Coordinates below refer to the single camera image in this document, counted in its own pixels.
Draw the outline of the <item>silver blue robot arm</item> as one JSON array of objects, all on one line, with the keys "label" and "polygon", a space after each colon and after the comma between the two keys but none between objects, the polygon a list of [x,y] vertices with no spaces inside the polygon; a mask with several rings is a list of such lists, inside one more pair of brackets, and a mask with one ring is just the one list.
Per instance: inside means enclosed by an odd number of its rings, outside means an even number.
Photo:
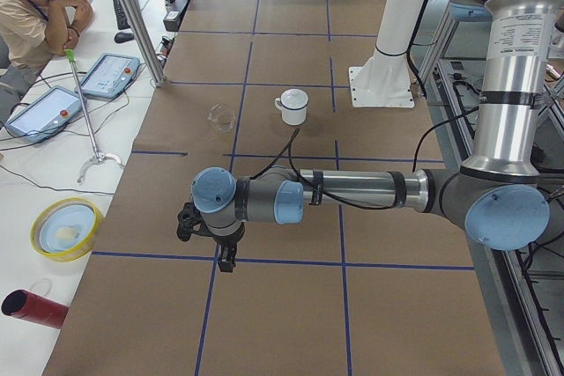
[{"label": "silver blue robot arm", "polygon": [[544,74],[563,0],[451,0],[492,19],[471,155],[456,172],[412,173],[297,170],[269,164],[236,179],[210,167],[192,182],[177,235],[209,237],[219,268],[235,266],[248,221],[295,224],[306,205],[333,201],[365,210],[409,207],[445,217],[473,241],[494,250],[527,246],[545,231],[550,205],[531,164]]}]

